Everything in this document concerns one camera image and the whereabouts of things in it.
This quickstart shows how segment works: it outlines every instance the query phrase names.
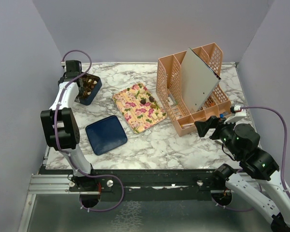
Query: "peach plastic organizer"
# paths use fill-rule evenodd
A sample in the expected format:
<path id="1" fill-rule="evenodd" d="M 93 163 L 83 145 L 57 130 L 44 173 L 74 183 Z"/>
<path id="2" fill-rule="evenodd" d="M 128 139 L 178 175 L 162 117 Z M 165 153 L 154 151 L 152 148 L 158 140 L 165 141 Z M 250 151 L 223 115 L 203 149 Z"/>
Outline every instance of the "peach plastic organizer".
<path id="1" fill-rule="evenodd" d="M 194 48 L 193 51 L 214 71 L 220 75 L 223 53 L 215 43 Z M 230 112 L 231 101 L 218 85 L 201 109 L 190 113 L 182 99 L 181 94 L 181 62 L 186 51 L 176 53 L 158 60 L 158 74 L 156 93 L 164 109 L 170 117 L 179 136 L 196 131 L 195 125 L 182 128 L 181 125 L 205 121 L 210 116 L 217 116 Z M 177 105 L 170 106 L 168 96 L 172 94 Z"/>

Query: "floral placemat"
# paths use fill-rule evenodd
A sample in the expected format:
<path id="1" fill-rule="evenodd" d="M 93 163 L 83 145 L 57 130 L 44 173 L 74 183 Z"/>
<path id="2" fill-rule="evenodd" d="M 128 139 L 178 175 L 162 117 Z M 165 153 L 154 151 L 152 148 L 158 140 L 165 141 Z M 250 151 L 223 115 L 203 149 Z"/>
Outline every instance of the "floral placemat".
<path id="1" fill-rule="evenodd" d="M 143 83 L 114 94 L 113 100 L 134 133 L 141 133 L 167 117 Z"/>

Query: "white marble surface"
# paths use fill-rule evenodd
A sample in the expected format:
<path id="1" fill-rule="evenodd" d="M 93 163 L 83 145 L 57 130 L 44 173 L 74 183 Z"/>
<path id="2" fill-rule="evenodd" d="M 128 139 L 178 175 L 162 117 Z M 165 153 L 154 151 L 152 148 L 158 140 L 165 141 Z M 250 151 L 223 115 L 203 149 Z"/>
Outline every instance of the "white marble surface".
<path id="1" fill-rule="evenodd" d="M 208 169 L 227 163 L 234 168 L 238 164 L 230 160 L 221 146 L 210 140 L 208 133 L 199 138 L 197 132 L 179 137 L 169 118 L 140 134 L 132 132 L 112 100 L 112 95 L 143 82 L 156 99 L 156 63 L 106 63 L 94 64 L 90 73 L 99 76 L 102 87 L 89 106 L 75 103 L 74 116 L 80 128 L 80 147 L 94 169 Z M 221 69 L 220 86 L 232 103 L 245 104 L 235 64 L 225 64 Z M 96 156 L 89 144 L 85 127 L 110 115 L 116 115 L 128 137 L 128 142 L 103 155 Z M 251 123 L 250 118 L 242 120 Z M 47 169 L 70 169 L 64 157 L 50 149 Z"/>

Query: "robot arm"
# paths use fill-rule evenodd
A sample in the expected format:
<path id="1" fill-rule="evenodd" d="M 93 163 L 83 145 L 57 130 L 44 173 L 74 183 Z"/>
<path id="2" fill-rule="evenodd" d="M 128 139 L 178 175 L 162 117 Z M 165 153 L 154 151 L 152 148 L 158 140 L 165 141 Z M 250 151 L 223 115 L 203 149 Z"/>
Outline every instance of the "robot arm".
<path id="1" fill-rule="evenodd" d="M 71 159 L 73 163 L 84 173 L 90 174 L 91 172 L 91 164 L 86 160 L 81 148 L 79 147 L 79 128 L 72 112 L 72 105 L 81 91 L 82 83 L 71 83 L 64 91 L 61 102 L 59 102 L 59 97 L 62 94 L 66 84 L 69 82 L 69 79 L 73 79 L 73 77 L 79 75 L 81 72 L 78 62 L 79 61 L 67 61 L 67 69 L 70 70 L 70 72 L 66 74 L 65 78 L 60 79 L 61 83 L 59 84 L 59 92 L 53 105 L 49 108 L 49 110 L 42 111 L 40 116 L 47 145 L 58 151 L 54 131 L 54 114 L 57 104 L 60 104 L 57 125 L 59 143 L 62 148 L 60 153 L 71 165 L 73 175 L 82 177 L 83 175 L 80 172 L 77 172 L 77 170 L 70 163 Z"/>
<path id="2" fill-rule="evenodd" d="M 234 159 L 240 162 L 243 171 L 256 179 L 273 201 L 242 180 L 234 170 L 230 171 L 232 168 L 226 164 L 219 167 L 214 175 L 252 204 L 269 223 L 273 223 L 273 219 L 280 220 L 290 229 L 290 198 L 281 185 L 279 166 L 269 153 L 258 147 L 260 136 L 251 125 L 235 124 L 246 116 L 244 110 L 236 113 L 237 108 L 240 109 L 240 106 L 236 106 L 235 115 L 228 119 L 212 116 L 206 122 L 195 122 L 198 134 L 204 137 L 209 129 L 214 128 L 210 139 L 220 139 Z"/>

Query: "light purple wall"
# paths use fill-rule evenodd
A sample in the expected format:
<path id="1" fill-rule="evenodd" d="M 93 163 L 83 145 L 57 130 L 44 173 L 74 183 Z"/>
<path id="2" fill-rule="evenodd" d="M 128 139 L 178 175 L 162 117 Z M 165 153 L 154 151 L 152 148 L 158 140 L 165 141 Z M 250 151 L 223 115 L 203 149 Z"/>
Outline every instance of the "light purple wall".
<path id="1" fill-rule="evenodd" d="M 290 0 L 275 0 L 238 66 L 249 105 L 275 108 L 286 120 L 290 185 Z M 271 112 L 252 110 L 263 149 L 281 164 L 283 127 Z"/>
<path id="2" fill-rule="evenodd" d="M 17 231 L 42 162 L 40 111 L 56 96 L 60 59 L 30 0 L 0 0 L 0 232 Z"/>
<path id="3" fill-rule="evenodd" d="M 94 62 L 157 62 L 212 42 L 238 62 L 272 1 L 33 0 L 61 54 L 82 49 Z"/>

